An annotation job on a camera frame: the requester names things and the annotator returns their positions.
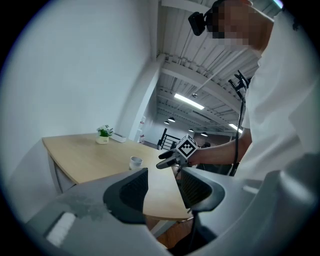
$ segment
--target head-mounted camera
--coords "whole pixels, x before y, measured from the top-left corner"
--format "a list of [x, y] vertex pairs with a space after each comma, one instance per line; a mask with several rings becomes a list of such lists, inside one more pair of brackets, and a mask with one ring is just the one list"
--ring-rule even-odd
[[192, 31], [196, 36], [200, 36], [207, 27], [208, 32], [212, 33], [212, 38], [223, 39], [225, 35], [223, 32], [219, 32], [219, 5], [225, 0], [217, 0], [213, 3], [212, 7], [205, 13], [199, 13], [198, 11], [191, 14], [188, 21], [191, 25]]

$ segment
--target floor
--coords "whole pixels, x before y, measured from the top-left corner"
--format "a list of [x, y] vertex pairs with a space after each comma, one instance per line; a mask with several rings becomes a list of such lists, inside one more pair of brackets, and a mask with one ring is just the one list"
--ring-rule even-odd
[[[146, 218], [146, 225], [149, 230], [151, 230], [156, 224], [158, 220]], [[177, 242], [179, 242], [182, 238], [188, 235], [192, 229], [193, 219], [184, 221], [182, 223], [176, 223], [172, 227], [170, 227], [166, 232], [160, 235], [157, 240], [166, 246], [168, 249], [174, 247]]]

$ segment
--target wooden table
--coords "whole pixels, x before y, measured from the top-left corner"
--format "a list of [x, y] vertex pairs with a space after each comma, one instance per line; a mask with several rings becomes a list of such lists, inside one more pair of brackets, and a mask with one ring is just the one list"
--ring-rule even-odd
[[160, 221], [151, 232], [158, 236], [175, 221], [192, 216], [187, 213], [172, 169], [156, 168], [160, 150], [128, 139], [124, 143], [110, 139], [108, 144], [100, 145], [95, 138], [95, 134], [43, 138], [49, 156], [58, 166], [53, 172], [57, 174], [57, 169], [60, 169], [71, 183], [80, 184], [126, 172], [130, 157], [137, 156], [143, 159], [142, 167], [148, 168], [149, 188], [143, 213], [152, 219], [167, 220]]

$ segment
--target small white pot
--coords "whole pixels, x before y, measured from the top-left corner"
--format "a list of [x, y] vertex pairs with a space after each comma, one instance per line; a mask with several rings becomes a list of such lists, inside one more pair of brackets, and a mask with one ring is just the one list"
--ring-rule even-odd
[[109, 143], [109, 137], [98, 136], [98, 137], [96, 137], [95, 141], [98, 144], [108, 144]]

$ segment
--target white wall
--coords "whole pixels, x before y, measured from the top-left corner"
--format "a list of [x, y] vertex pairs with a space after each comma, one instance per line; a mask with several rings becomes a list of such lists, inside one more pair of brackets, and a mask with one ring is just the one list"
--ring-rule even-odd
[[156, 87], [164, 62], [165, 55], [160, 54], [156, 61], [151, 62], [144, 69], [143, 74], [139, 77], [130, 93], [125, 111], [121, 114], [122, 120], [118, 127], [119, 133], [130, 140], [135, 140], [137, 136], [140, 121]]
[[27, 25], [2, 70], [0, 159], [27, 221], [52, 200], [42, 137], [115, 127], [150, 61], [146, 0], [54, 1]]
[[161, 139], [162, 134], [164, 133], [165, 128], [167, 128], [166, 133], [181, 139], [186, 134], [189, 134], [191, 137], [194, 136], [193, 132], [188, 131], [190, 128], [188, 125], [176, 121], [169, 122], [170, 124], [165, 124], [164, 121], [168, 120], [167, 116], [163, 114], [157, 114], [155, 122], [152, 124], [149, 131], [146, 133], [144, 140], [153, 144], [158, 144], [158, 141]]
[[156, 117], [157, 117], [157, 90], [156, 89], [154, 89], [154, 91], [152, 92], [152, 95], [150, 97], [148, 105], [145, 108], [143, 115], [145, 116], [145, 122], [144, 122], [144, 125], [142, 126], [141, 134], [146, 136], [146, 134], [149, 132], [154, 122], [156, 121]]

